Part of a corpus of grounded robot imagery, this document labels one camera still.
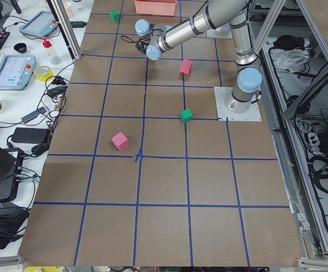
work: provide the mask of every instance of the floor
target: floor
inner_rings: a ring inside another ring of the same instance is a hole
[[[19,251],[28,265],[296,266],[262,106],[262,122],[217,119],[213,86],[236,78],[232,40],[200,36],[152,62],[120,38],[137,39],[136,20],[175,25],[202,3],[178,1],[168,18],[95,1]],[[120,131],[125,151],[111,143]]]

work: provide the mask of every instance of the cube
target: cube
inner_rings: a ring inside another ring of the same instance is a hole
[[[110,12],[110,17],[111,17],[111,20],[113,20],[114,22],[116,22],[116,21],[118,21],[120,19],[120,14],[116,10],[112,10]]]
[[[188,59],[184,59],[182,64],[180,65],[180,72],[183,74],[189,75],[192,70],[192,65],[193,65],[192,61],[190,61]]]
[[[193,119],[193,114],[189,109],[186,109],[180,113],[180,119],[183,123],[189,122]]]
[[[124,135],[124,133],[119,132],[111,138],[114,146],[120,151],[125,150],[129,146],[129,139]]]

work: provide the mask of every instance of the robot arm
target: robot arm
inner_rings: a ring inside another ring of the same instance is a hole
[[[203,12],[190,17],[183,23],[168,30],[168,26],[152,25],[146,20],[139,20],[136,31],[139,36],[146,38],[146,55],[156,61],[163,52],[203,34],[209,29],[217,29],[230,22],[235,49],[236,63],[248,65],[256,59],[247,21],[247,5],[250,0],[214,0]]]

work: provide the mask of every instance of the pink bin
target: pink bin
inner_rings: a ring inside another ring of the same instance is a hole
[[[174,16],[176,0],[134,0],[136,13]]]

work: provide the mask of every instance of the yellow tape roll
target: yellow tape roll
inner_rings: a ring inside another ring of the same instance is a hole
[[[49,66],[39,66],[34,69],[34,75],[38,80],[45,82],[47,79],[53,79],[53,71]]]

